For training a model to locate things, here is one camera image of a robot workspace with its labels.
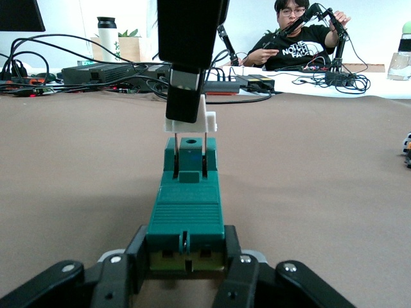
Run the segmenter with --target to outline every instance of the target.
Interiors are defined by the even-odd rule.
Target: man
[[[276,0],[275,11],[280,30],[287,28],[310,6],[309,0]],[[336,11],[334,16],[343,27],[351,20],[344,12]],[[338,43],[334,25],[299,26],[287,37],[268,33],[261,38],[244,59],[244,66],[263,67],[273,71],[284,67],[329,65],[329,56]]]

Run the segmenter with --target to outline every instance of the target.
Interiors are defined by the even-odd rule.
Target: computer monitor
[[[45,31],[37,0],[0,0],[0,31]]]

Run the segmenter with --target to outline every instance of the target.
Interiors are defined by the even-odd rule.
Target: white logo print
[[[289,48],[283,49],[283,55],[292,55],[293,58],[302,56],[313,56],[323,51],[324,48],[319,43],[315,42],[299,42],[292,44]]]

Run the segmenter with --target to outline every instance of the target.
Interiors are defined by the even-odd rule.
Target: white 3d-printed part
[[[206,111],[206,96],[200,96],[196,123],[170,120],[166,118],[164,131],[169,133],[208,133],[217,131],[216,112]]]

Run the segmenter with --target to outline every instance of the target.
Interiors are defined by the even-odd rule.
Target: black hair
[[[298,6],[305,7],[306,10],[310,6],[310,0],[276,0],[274,4],[275,11],[279,13],[280,10],[284,10],[287,7],[288,2],[290,1],[294,1]]]

